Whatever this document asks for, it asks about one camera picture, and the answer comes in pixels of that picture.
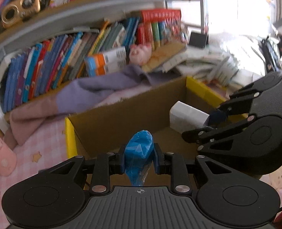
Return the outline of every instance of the pink cloth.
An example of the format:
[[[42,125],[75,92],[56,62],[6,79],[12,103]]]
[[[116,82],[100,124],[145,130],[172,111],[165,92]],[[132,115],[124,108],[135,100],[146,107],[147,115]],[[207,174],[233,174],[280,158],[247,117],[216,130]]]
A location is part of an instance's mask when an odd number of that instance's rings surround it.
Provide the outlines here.
[[[64,119],[41,125],[23,144],[14,149],[17,154],[17,166],[8,177],[0,176],[0,229],[9,223],[1,207],[4,192],[12,185],[29,178],[41,169],[50,168],[67,159]],[[40,152],[38,163],[32,162],[33,155]]]

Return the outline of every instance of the fabric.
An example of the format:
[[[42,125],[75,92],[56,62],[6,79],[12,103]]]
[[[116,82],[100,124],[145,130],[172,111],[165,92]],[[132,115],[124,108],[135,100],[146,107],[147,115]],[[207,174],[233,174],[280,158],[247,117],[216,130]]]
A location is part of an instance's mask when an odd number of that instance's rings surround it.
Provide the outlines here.
[[[8,177],[0,176],[0,229],[9,223],[1,207],[4,192],[12,185],[67,159],[64,119],[45,122],[21,147],[16,147],[17,166]]]
[[[14,149],[16,145],[23,145],[44,121],[53,119],[53,116],[84,112],[115,91],[135,87],[142,81],[155,86],[178,76],[172,72],[146,74],[138,65],[127,65],[120,72],[76,79],[56,95],[14,109],[10,114],[11,128],[6,132],[4,142]]]

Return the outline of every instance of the green book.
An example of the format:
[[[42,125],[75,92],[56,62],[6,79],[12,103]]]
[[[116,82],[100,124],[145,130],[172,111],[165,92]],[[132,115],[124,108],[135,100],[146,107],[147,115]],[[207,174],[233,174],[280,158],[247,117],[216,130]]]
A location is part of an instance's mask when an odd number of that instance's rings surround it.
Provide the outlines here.
[[[160,47],[158,22],[152,22],[152,31],[153,31],[155,49],[157,49],[158,47]]]

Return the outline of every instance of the yellow book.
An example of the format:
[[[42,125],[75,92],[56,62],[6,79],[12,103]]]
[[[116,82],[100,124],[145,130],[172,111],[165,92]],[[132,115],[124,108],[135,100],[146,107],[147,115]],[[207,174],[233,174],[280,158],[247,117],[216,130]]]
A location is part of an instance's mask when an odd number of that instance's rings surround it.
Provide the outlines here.
[[[91,47],[91,49],[90,49],[90,51],[89,51],[89,53],[88,53],[88,56],[91,56],[91,55],[94,53],[94,51],[95,51],[97,45],[99,44],[99,42],[101,41],[102,37],[104,36],[104,32],[105,32],[105,30],[106,30],[106,28],[107,28],[107,26],[108,26],[109,24],[110,24],[109,21],[105,21],[105,22],[104,22],[104,24],[103,24],[103,26],[102,26],[102,28],[101,28],[101,31],[100,31],[100,33],[99,33],[99,35],[97,36],[96,40],[94,41],[94,43],[93,43],[93,45],[92,45],[92,47]],[[84,61],[84,62],[82,63],[82,66],[80,67],[80,70],[79,70],[79,72],[78,72],[76,78],[80,78],[80,76],[81,76],[82,73],[83,73],[83,70],[85,69],[85,66],[86,66],[86,64],[85,64],[85,61]]]

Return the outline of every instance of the plastic bag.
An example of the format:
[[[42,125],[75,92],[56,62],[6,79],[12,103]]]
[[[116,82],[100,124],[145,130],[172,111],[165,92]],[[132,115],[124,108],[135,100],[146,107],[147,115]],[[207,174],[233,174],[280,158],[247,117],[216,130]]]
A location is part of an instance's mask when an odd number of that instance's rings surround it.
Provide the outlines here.
[[[153,136],[149,131],[139,131],[125,148],[125,173],[132,186],[143,186],[152,163]]]

